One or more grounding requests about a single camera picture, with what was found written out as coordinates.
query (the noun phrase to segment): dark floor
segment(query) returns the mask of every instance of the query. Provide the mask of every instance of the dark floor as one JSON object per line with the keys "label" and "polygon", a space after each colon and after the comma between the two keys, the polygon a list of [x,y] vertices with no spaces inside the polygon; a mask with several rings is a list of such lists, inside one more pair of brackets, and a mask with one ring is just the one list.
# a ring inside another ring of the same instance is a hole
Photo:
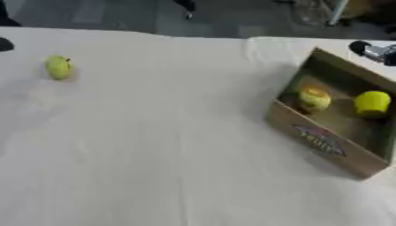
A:
{"label": "dark floor", "polygon": [[190,21],[172,0],[5,0],[24,26],[127,30],[152,34],[246,38],[251,36],[380,39],[382,29],[303,25],[288,4],[272,0],[197,0]]}

